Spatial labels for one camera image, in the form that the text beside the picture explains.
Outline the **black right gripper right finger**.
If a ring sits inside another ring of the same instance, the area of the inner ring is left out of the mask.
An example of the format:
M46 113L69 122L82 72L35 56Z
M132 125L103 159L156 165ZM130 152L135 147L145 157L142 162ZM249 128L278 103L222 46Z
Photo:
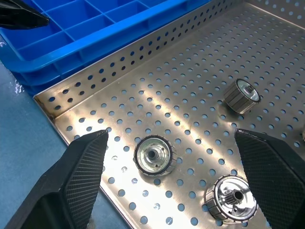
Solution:
M245 129L234 138L250 190L273 229L305 227L305 162L283 140Z

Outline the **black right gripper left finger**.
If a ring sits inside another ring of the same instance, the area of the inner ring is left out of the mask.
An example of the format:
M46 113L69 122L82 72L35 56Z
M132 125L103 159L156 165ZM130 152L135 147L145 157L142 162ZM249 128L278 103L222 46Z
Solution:
M102 177L107 130L73 140L33 186L7 229L85 229Z

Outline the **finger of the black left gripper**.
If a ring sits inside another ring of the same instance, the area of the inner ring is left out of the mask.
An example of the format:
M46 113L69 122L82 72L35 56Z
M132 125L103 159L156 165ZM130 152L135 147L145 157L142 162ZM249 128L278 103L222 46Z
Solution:
M1 22L48 22L49 18L38 12L33 7L21 0L1 0L0 1L0 21Z
M49 25L50 19L31 12L0 15L0 27L9 30L28 30Z

